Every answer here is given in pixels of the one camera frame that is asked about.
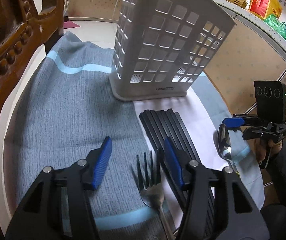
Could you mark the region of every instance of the fork tine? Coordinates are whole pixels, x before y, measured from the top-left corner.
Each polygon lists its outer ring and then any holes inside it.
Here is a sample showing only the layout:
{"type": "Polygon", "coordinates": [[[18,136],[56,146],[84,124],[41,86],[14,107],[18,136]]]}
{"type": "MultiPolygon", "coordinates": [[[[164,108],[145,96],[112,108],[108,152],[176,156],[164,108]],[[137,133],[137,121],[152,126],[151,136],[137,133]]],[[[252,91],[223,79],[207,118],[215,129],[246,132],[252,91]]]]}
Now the fork tine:
{"type": "Polygon", "coordinates": [[[161,182],[161,170],[159,167],[159,149],[156,150],[156,184],[161,182]]]}
{"type": "Polygon", "coordinates": [[[144,169],[145,169],[146,188],[148,188],[150,186],[150,182],[149,182],[149,179],[148,179],[146,152],[144,152],[144,169]]]}
{"type": "Polygon", "coordinates": [[[155,184],[154,181],[154,166],[153,166],[153,152],[150,151],[150,183],[151,185],[155,184]]]}
{"type": "Polygon", "coordinates": [[[140,164],[140,158],[139,158],[138,154],[136,155],[136,163],[138,166],[139,190],[143,190],[144,189],[143,176],[142,176],[142,172],[141,172],[141,164],[140,164]]]}

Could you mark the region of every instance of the red and yellow shopping bag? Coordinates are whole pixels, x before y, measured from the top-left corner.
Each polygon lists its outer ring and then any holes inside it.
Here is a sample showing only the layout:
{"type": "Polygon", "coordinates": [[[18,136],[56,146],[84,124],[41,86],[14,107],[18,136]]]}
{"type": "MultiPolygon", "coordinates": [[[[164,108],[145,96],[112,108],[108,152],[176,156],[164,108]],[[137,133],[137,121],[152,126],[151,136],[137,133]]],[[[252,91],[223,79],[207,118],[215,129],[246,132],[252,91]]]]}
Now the red and yellow shopping bag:
{"type": "Polygon", "coordinates": [[[282,10],[278,0],[251,0],[249,5],[249,11],[262,20],[265,20],[271,14],[279,18],[282,10]]]}

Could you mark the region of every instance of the metal fork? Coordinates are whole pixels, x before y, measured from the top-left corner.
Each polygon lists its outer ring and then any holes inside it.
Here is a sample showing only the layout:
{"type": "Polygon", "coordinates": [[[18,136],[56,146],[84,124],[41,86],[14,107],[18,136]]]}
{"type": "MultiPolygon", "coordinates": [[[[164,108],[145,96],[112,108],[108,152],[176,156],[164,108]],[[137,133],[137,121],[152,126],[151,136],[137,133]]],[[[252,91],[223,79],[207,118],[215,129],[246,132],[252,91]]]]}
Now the metal fork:
{"type": "Polygon", "coordinates": [[[146,206],[153,208],[154,210],[158,212],[158,216],[162,222],[167,240],[174,240],[175,237],[172,233],[171,227],[169,226],[166,220],[164,211],[163,211],[163,202],[164,202],[165,197],[163,193],[163,187],[161,184],[159,155],[156,154],[156,179],[154,179],[152,151],[150,151],[150,165],[151,165],[150,178],[148,176],[146,152],[144,152],[144,170],[145,170],[146,187],[144,187],[139,155],[136,155],[136,161],[137,161],[137,166],[138,166],[138,182],[139,182],[138,187],[139,187],[141,198],[146,206]]]}

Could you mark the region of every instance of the camera lens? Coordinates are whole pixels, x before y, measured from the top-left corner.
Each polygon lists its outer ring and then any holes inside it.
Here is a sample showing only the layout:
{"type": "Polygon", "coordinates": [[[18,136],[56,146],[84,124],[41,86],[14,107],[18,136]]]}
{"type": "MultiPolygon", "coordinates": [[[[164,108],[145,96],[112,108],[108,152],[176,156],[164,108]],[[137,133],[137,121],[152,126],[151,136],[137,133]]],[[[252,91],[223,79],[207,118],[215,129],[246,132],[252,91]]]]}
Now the camera lens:
{"type": "Polygon", "coordinates": [[[264,88],[264,95],[267,97],[267,98],[270,98],[272,96],[272,90],[268,87],[265,87],[264,88]]]}
{"type": "Polygon", "coordinates": [[[262,94],[262,89],[260,87],[256,88],[256,94],[258,94],[259,96],[262,94]]]}
{"type": "Polygon", "coordinates": [[[279,91],[279,89],[275,89],[274,90],[274,96],[276,97],[276,98],[279,98],[280,96],[281,96],[281,92],[279,91]]]}

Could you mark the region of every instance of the metal spoon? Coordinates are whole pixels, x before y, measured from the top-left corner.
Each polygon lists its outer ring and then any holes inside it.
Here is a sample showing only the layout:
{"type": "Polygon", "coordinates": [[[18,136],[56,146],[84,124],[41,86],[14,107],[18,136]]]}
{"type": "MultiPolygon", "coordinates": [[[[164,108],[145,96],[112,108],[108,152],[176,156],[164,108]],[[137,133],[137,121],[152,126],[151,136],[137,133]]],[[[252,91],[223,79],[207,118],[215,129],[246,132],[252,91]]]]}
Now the metal spoon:
{"type": "Polygon", "coordinates": [[[218,154],[223,159],[226,160],[228,165],[239,175],[234,161],[232,160],[232,148],[230,145],[230,134],[228,133],[225,124],[221,124],[217,132],[217,143],[218,143],[218,154]]]}

